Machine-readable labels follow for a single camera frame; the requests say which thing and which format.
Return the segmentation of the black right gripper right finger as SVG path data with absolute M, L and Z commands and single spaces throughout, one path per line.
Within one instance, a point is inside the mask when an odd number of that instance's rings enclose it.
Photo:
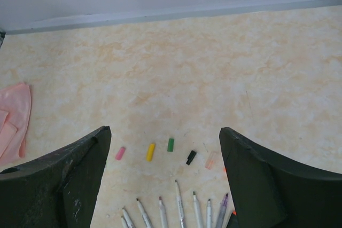
M 341 227 L 341 174 L 222 128 L 221 153 L 239 227 Z

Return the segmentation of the pink marker cap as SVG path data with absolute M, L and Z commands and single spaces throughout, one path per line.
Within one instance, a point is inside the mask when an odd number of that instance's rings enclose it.
M 125 153 L 125 151 L 126 151 L 126 148 L 125 148 L 125 147 L 121 147 L 121 148 L 118 150 L 118 152 L 117 152 L 117 154 L 116 154 L 116 156 L 115 156 L 115 159 L 116 159 L 116 160 L 121 160 L 122 157 L 123 157 L 123 155 L 124 155 L 124 153 Z

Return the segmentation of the grey purple pen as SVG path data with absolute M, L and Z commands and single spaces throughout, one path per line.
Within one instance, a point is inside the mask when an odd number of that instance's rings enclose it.
M 215 223 L 215 228 L 223 227 L 223 222 L 224 222 L 224 218 L 225 218 L 226 211 L 227 211 L 228 197 L 229 197 L 229 194 L 226 193 L 224 198 L 222 199 L 220 209 L 219 209 L 219 214 L 217 216 L 216 223 Z

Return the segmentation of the dark green capped marker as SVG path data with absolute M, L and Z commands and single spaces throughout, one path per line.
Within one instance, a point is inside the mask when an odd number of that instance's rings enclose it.
M 196 195 L 195 191 L 193 191 L 192 194 L 193 194 L 193 205 L 194 205 L 194 210 L 195 210 L 197 228 L 204 228 L 203 217 L 201 215 L 200 204 L 199 204 L 199 201 L 197 199 L 197 195 Z

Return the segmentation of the black marker cap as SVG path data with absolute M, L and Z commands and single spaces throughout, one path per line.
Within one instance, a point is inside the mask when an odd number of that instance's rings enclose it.
M 197 152 L 194 151 L 194 150 L 192 150 L 192 151 L 189 153 L 189 155 L 188 155 L 188 157 L 187 157 L 187 160 L 186 160 L 186 165 L 189 166 L 189 165 L 191 164 L 191 162 L 192 162 L 193 159 L 195 158 L 196 154 L 197 154 Z

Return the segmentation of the pink capped marker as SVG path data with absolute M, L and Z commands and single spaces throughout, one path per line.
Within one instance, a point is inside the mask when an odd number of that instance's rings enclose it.
M 159 197 L 159 210 L 160 210 L 160 218 L 161 218 L 161 225 L 162 228 L 168 228 L 167 216 L 166 216 L 166 209 L 162 201 L 162 197 Z

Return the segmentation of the clear pink pen cap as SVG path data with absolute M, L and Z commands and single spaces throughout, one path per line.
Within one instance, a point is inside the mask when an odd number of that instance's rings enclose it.
M 217 152 L 216 151 L 212 151 L 209 154 L 209 157 L 205 163 L 205 168 L 208 170 L 211 170 L 213 168 L 213 165 L 215 164 L 216 161 L 216 156 L 217 156 Z

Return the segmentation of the dark green marker cap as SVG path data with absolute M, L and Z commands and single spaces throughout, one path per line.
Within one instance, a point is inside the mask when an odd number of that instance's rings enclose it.
M 167 145 L 167 152 L 173 152 L 174 150 L 174 138 L 169 138 Z

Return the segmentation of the light green capped marker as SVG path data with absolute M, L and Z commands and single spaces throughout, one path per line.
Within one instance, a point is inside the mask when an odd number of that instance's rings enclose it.
M 140 200 L 138 198 L 136 199 L 136 202 L 137 202 L 138 208 L 139 208 L 139 210 L 141 212 L 141 215 L 142 215 L 142 218 L 143 218 L 143 221 L 144 221 L 146 227 L 147 228 L 153 228 L 153 225 L 152 225 L 152 223 L 150 221 L 150 218 L 149 218 L 147 212 L 145 211 L 142 203 L 140 202 Z

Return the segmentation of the black capped white marker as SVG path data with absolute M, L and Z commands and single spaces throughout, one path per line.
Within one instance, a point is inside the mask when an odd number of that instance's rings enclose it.
M 211 200 L 208 199 L 207 201 L 207 208 L 206 208 L 206 228 L 212 227 L 212 204 Z

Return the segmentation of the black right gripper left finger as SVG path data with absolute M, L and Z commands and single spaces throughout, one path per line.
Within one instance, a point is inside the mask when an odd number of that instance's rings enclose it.
M 1 172 L 1 227 L 90 227 L 110 127 Z

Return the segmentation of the yellow capped white marker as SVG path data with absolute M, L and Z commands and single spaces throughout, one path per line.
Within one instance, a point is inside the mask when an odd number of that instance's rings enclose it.
M 121 216 L 121 223 L 122 223 L 122 227 L 123 228 L 129 228 L 125 218 L 123 216 Z

